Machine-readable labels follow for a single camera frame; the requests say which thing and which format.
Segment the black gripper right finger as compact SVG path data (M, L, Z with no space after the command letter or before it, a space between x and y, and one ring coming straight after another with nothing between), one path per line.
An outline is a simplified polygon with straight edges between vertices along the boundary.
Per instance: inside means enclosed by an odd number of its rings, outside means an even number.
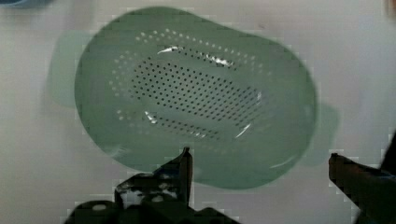
M329 178L360 209L353 224L395 224L396 137L392 136L379 168L338 153L329 158Z

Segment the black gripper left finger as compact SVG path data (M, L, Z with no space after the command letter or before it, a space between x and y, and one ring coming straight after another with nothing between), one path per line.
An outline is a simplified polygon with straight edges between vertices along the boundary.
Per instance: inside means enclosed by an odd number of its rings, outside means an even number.
M115 203L126 209L142 202L179 201L189 204L192 182L190 148L161 165L152 173L139 173L118 184L114 190Z

